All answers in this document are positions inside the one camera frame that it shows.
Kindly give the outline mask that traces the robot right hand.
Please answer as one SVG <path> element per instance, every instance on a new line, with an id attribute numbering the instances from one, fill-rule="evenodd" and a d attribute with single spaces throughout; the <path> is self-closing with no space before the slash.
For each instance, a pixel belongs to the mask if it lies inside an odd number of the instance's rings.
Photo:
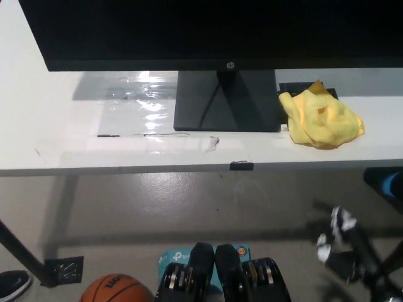
<path id="1" fill-rule="evenodd" d="M 340 206 L 335 206 L 331 212 L 331 237 L 321 233 L 317 239 L 317 257 L 323 263 L 329 262 L 332 252 L 332 243 L 342 244 L 347 242 L 347 231 L 356 226 L 357 220 Z"/>

